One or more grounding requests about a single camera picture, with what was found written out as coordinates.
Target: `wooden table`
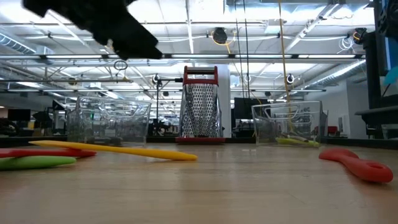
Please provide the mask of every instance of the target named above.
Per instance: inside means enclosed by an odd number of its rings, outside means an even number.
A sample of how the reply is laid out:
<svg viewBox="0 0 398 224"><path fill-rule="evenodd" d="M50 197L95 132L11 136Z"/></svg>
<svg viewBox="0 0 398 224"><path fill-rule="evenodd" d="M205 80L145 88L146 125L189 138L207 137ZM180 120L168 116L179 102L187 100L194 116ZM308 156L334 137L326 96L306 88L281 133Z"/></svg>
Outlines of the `wooden table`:
<svg viewBox="0 0 398 224"><path fill-rule="evenodd" d="M398 179L370 184L319 149L149 147L198 155L162 161L100 152L71 166L0 172L0 223L398 222ZM398 151L351 148L398 174Z"/></svg>

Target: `red spatula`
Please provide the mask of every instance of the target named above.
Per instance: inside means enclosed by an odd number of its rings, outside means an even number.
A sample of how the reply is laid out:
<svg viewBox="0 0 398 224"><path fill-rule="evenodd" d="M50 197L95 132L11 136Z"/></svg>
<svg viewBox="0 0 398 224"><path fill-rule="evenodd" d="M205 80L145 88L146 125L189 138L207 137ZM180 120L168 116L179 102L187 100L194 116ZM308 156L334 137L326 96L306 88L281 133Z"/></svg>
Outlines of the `red spatula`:
<svg viewBox="0 0 398 224"><path fill-rule="evenodd" d="M0 158L24 156L69 156L89 157L96 152L79 149L0 149Z"/></svg>
<svg viewBox="0 0 398 224"><path fill-rule="evenodd" d="M378 162L360 159L355 153L343 148L327 149L319 154L319 159L342 163L350 172L360 179L388 183L393 174L390 168Z"/></svg>

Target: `green spatula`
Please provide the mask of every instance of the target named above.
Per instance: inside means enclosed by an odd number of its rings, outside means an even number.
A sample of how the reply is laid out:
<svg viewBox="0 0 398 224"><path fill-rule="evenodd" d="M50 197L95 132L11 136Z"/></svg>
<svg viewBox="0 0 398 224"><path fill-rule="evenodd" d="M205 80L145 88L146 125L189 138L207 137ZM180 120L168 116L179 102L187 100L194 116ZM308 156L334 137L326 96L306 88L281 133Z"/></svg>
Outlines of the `green spatula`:
<svg viewBox="0 0 398 224"><path fill-rule="evenodd" d="M26 156L0 159L0 170L41 169L75 163L76 159L66 156Z"/></svg>

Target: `clear plastic container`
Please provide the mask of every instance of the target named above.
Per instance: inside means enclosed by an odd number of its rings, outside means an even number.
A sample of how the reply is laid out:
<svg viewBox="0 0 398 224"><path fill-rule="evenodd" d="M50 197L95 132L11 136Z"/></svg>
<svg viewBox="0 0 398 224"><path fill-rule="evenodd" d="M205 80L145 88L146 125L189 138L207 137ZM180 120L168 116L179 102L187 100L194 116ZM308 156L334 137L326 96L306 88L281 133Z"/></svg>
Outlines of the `clear plastic container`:
<svg viewBox="0 0 398 224"><path fill-rule="evenodd" d="M257 145L319 147L321 101L252 106Z"/></svg>
<svg viewBox="0 0 398 224"><path fill-rule="evenodd" d="M107 146L146 143L150 103L82 96L67 113L68 141Z"/></svg>

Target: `yellow object in container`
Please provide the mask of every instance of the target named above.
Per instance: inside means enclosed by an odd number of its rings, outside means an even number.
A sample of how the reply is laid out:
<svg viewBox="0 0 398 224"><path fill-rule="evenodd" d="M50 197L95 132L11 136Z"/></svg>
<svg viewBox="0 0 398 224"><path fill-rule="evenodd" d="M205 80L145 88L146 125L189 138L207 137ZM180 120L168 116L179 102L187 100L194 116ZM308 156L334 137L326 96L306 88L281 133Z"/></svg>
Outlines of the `yellow object in container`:
<svg viewBox="0 0 398 224"><path fill-rule="evenodd" d="M198 157L193 154L187 154L184 152L176 152L176 151L165 151L158 149L98 146L94 144L63 142L63 141L31 141L29 143L38 146L63 147L69 149L82 149L82 150L86 149L92 151L119 152L119 153L133 154L137 156L147 156L159 159L171 159L176 161L195 161L198 159Z"/></svg>
<svg viewBox="0 0 398 224"><path fill-rule="evenodd" d="M300 141L300 140L296 140L296 139L289 139L289 138L276 138L276 141L279 144L319 147L319 143L317 143L315 141L305 142L305 141Z"/></svg>

